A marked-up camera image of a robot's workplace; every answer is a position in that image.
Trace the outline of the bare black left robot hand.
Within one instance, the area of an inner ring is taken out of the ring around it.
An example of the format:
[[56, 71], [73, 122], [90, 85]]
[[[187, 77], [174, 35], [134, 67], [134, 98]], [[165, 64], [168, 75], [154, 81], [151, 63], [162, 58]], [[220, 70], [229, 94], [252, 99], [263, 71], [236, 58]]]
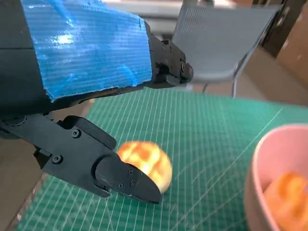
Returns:
[[0, 135], [34, 145], [40, 168], [101, 197], [159, 203], [161, 191], [123, 162], [116, 140], [87, 119], [52, 111], [143, 87], [190, 82], [193, 68], [139, 16], [99, 0], [0, 3]]

